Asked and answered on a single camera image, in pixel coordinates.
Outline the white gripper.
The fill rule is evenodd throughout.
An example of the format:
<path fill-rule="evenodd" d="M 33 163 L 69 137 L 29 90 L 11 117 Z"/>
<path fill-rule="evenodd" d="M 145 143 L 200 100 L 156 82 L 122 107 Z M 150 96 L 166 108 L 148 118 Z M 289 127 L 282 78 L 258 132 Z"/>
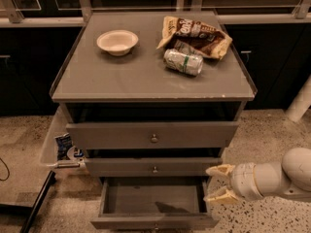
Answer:
<path fill-rule="evenodd" d="M 237 166 L 222 164 L 209 167 L 206 170 L 208 176 L 230 177 L 229 183 L 233 190 L 224 186 L 205 196 L 204 201 L 210 205 L 234 205 L 240 202 L 239 197 L 246 201 L 262 199 L 263 196 L 256 185 L 254 170 L 255 164 L 252 162 Z"/>

